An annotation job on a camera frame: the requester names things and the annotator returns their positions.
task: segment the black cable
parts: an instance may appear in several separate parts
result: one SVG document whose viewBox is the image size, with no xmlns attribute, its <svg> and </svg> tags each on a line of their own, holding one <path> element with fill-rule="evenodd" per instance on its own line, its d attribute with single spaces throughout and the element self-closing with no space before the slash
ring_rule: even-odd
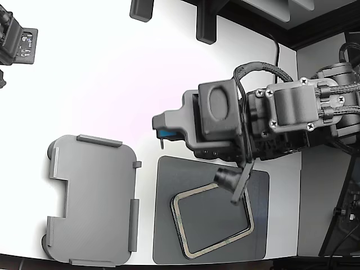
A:
<svg viewBox="0 0 360 270">
<path fill-rule="evenodd" d="M 356 219 L 358 224 L 337 244 L 337 246 L 334 248 L 334 250 L 332 251 L 329 259 L 328 259 L 328 263 L 327 263 L 327 267 L 328 269 L 330 270 L 331 269 L 331 260 L 332 260 L 332 257 L 334 256 L 335 252 L 338 250 L 338 248 L 342 245 L 343 242 L 345 242 L 345 240 L 347 238 L 349 238 L 350 235 L 353 234 L 353 232 L 360 226 L 360 222 L 358 219 Z"/>
<path fill-rule="evenodd" d="M 267 33 L 269 37 L 271 37 L 271 39 L 275 42 L 275 46 L 276 46 L 276 58 L 275 58 L 275 66 L 279 67 L 279 58 L 280 58 L 280 45 L 278 43 L 278 41 L 274 38 L 274 36 L 270 33 Z"/>
<path fill-rule="evenodd" d="M 246 123 L 245 123 L 246 109 L 248 108 L 248 97 L 245 93 L 244 87 L 242 86 L 240 80 L 252 71 L 267 71 L 267 72 L 270 72 L 270 73 L 278 76 L 280 79 L 282 79 L 282 81 L 284 83 L 285 82 L 293 82 L 293 79 L 291 78 L 291 76 L 289 76 L 288 73 L 286 73 L 285 71 L 283 71 L 282 69 L 280 69 L 277 66 L 274 66 L 274 65 L 271 65 L 271 64 L 265 63 L 265 62 L 250 62 L 250 63 L 244 64 L 244 65 L 241 65 L 241 66 L 238 66 L 237 68 L 235 68 L 233 77 L 235 79 L 237 87 L 240 90 L 241 99 L 242 99 L 242 102 L 241 102 L 242 110 L 241 110 L 241 114 L 240 114 L 240 120 L 243 124 L 243 130 L 244 130 L 244 137 L 245 137 L 244 154 L 245 154 L 245 159 L 247 162 L 251 162 L 253 160 L 253 153 L 251 151 L 251 143 L 250 143 L 248 125 L 246 125 Z"/>
<path fill-rule="evenodd" d="M 335 108 L 333 108 L 333 110 L 334 110 L 334 116 L 341 116 L 341 115 L 347 115 L 347 114 L 360 115 L 360 106 L 357 106 L 357 105 L 335 107 Z M 324 112 L 324 110 L 320 110 L 318 114 L 319 114 L 319 117 L 323 117 L 325 112 Z"/>
<path fill-rule="evenodd" d="M 339 62 L 347 62 L 345 59 L 345 51 L 348 48 L 360 50 L 360 45 L 356 42 L 346 42 L 339 49 Z"/>
<path fill-rule="evenodd" d="M 319 97 L 321 95 L 321 89 L 319 87 L 316 87 L 314 90 L 315 90 L 315 96 Z M 331 95 L 343 95 L 358 91 L 360 91 L 360 83 L 330 87 Z"/>
</svg>

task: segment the gray mat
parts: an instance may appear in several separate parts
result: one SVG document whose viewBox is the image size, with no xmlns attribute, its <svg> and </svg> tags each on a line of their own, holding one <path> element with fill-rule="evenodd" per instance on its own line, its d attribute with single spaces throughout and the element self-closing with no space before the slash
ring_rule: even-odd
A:
<svg viewBox="0 0 360 270">
<path fill-rule="evenodd" d="M 170 201 L 178 193 L 212 183 L 218 168 L 238 168 L 163 156 L 157 169 L 154 252 L 157 264 L 227 263 L 263 259 L 266 253 L 269 175 L 253 171 L 248 185 L 254 231 L 193 260 L 184 257 Z M 245 210 L 230 203 L 231 193 L 215 188 L 179 201 L 191 252 L 223 240 L 248 226 Z"/>
</svg>

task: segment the white table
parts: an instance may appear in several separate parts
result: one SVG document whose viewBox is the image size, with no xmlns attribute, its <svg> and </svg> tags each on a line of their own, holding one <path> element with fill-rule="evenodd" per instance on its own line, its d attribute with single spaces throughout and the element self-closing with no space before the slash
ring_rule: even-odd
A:
<svg viewBox="0 0 360 270">
<path fill-rule="evenodd" d="M 0 91 L 0 254 L 47 258 L 46 219 L 63 216 L 65 198 L 65 183 L 48 178 L 47 147 L 65 134 L 87 134 L 123 141 L 143 161 L 138 251 L 128 264 L 154 264 L 158 158 L 195 158 L 184 142 L 165 141 L 161 151 L 152 117 L 179 108 L 185 90 L 230 78 L 239 64 L 275 59 L 271 40 L 220 17 L 217 42 L 197 41 L 196 7 L 188 3 L 156 0 L 148 23 L 129 17 L 130 3 L 2 0 L 39 36 L 33 66 L 2 68 L 8 84 Z M 281 46 L 280 67 L 296 79 L 296 52 Z M 272 81 L 271 74 L 251 73 L 243 83 L 252 91 Z M 255 169 L 271 177 L 265 258 L 296 255 L 301 154 Z"/>
</svg>

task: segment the black mount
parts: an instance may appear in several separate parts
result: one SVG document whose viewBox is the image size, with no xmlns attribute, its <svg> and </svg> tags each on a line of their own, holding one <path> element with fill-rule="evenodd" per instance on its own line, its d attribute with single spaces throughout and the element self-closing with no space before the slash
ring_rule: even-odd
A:
<svg viewBox="0 0 360 270">
<path fill-rule="evenodd" d="M 132 0 L 130 17 L 147 23 L 152 18 L 154 10 L 154 0 Z"/>
<path fill-rule="evenodd" d="M 206 44 L 216 42 L 217 14 L 230 0 L 199 0 L 196 19 L 196 39 Z M 132 0 L 130 17 L 148 22 L 152 18 L 154 0 Z"/>
<path fill-rule="evenodd" d="M 216 41 L 217 14 L 229 0 L 200 0 L 197 5 L 196 39 L 206 44 Z"/>
</svg>

